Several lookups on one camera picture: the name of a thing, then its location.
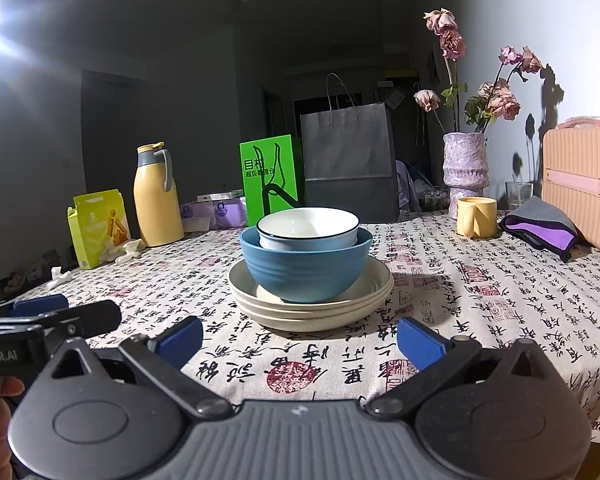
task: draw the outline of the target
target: white bowl with black rim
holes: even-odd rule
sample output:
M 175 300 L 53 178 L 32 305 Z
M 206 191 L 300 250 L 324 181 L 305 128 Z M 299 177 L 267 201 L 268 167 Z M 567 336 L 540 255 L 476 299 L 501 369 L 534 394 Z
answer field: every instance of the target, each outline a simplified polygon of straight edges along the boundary
M 358 217 L 327 207 L 285 209 L 261 218 L 260 246 L 273 251 L 336 251 L 353 247 Z

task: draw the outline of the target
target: hand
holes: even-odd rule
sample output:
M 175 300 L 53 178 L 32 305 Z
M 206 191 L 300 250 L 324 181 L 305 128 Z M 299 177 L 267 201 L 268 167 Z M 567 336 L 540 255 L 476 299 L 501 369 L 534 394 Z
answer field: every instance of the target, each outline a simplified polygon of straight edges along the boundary
M 24 384 L 15 377 L 5 377 L 2 381 L 0 395 L 3 397 L 18 396 L 24 391 Z M 0 480 L 11 480 L 11 449 L 7 443 L 7 428 L 11 420 L 11 412 L 4 399 L 0 399 Z

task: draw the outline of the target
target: thermos lid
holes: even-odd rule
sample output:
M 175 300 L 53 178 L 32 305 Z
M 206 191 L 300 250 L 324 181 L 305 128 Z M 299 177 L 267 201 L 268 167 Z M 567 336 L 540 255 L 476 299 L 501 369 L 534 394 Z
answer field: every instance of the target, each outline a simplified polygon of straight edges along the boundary
M 156 142 L 155 144 L 145 144 L 138 148 L 138 153 L 152 152 L 153 150 L 160 150 L 164 146 L 164 142 Z

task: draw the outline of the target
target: purple vase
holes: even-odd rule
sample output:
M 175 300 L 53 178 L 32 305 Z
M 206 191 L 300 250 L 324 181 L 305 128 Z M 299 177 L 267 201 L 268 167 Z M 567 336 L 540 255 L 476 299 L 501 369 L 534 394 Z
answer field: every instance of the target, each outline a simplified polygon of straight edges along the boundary
M 449 190 L 449 214 L 458 216 L 458 199 L 465 196 L 482 196 L 482 188 L 489 185 L 487 150 L 483 134 L 446 134 L 445 184 Z

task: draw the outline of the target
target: tablecloth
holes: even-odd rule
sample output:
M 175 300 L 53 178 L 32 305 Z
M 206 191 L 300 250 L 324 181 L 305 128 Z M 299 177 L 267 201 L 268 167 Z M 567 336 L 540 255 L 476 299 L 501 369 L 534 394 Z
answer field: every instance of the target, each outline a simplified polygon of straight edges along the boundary
M 111 299 L 120 328 L 90 341 L 112 346 L 154 336 L 189 314 L 204 325 L 203 348 L 184 373 L 238 404 L 262 399 L 361 402 L 417 373 L 396 346 L 396 323 L 413 316 L 445 337 L 465 334 L 485 347 L 519 337 L 545 350 L 591 421 L 600 442 L 600 252 L 578 248 L 563 264 L 508 234 L 468 240 L 442 212 L 366 226 L 370 254 L 395 287 L 371 316 L 337 330 L 289 333 L 240 313 L 226 273 L 241 257 L 238 231 L 209 232 L 145 252 L 128 264 L 79 272 L 54 292 L 70 304 Z M 25 298 L 46 294 L 43 288 Z

